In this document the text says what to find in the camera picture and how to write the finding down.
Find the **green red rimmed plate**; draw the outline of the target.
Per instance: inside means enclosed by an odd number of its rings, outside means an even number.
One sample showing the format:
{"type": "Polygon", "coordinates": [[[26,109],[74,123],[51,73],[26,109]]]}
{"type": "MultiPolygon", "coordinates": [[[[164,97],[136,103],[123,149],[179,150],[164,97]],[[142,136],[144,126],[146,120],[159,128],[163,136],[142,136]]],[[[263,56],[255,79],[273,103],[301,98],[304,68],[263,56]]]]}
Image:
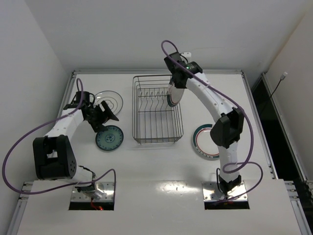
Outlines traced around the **green red rimmed plate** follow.
{"type": "Polygon", "coordinates": [[[212,124],[203,124],[193,133],[192,144],[196,152],[206,160],[216,161],[220,158],[217,145],[213,142],[210,132],[212,124]]]}
{"type": "Polygon", "coordinates": [[[175,107],[179,104],[184,94],[184,89],[176,88],[172,80],[170,80],[167,91],[167,103],[170,107],[175,107]]]}

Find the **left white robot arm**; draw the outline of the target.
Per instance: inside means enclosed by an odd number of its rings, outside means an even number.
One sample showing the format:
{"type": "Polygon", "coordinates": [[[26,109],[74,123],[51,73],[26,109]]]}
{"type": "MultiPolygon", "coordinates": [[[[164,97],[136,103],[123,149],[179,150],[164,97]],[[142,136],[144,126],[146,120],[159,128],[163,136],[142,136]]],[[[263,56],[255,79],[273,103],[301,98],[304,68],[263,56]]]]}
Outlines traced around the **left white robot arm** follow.
{"type": "Polygon", "coordinates": [[[40,180],[63,180],[72,183],[79,193],[91,199],[106,196],[102,183],[95,182],[95,173],[78,165],[71,147],[77,127],[87,121],[93,131],[106,130],[104,123],[118,121],[106,102],[93,105],[90,101],[73,101],[62,111],[60,120],[44,136],[33,141],[35,171],[40,180]]]}

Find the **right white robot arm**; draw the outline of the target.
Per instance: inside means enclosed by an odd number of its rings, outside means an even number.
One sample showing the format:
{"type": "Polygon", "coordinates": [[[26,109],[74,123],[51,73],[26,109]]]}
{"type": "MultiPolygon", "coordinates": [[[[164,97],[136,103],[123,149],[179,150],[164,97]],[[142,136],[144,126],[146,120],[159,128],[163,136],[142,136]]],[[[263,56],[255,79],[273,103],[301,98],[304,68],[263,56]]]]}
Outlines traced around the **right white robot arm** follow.
{"type": "Polygon", "coordinates": [[[172,74],[176,89],[190,90],[211,114],[215,124],[210,131],[210,136],[218,147],[221,168],[230,164],[229,171],[234,170],[237,163],[238,141],[243,131],[243,112],[239,108],[233,107],[220,94],[209,88],[210,82],[197,63],[179,62],[194,73],[199,80],[193,78],[167,58],[164,59],[164,62],[172,74]]]}

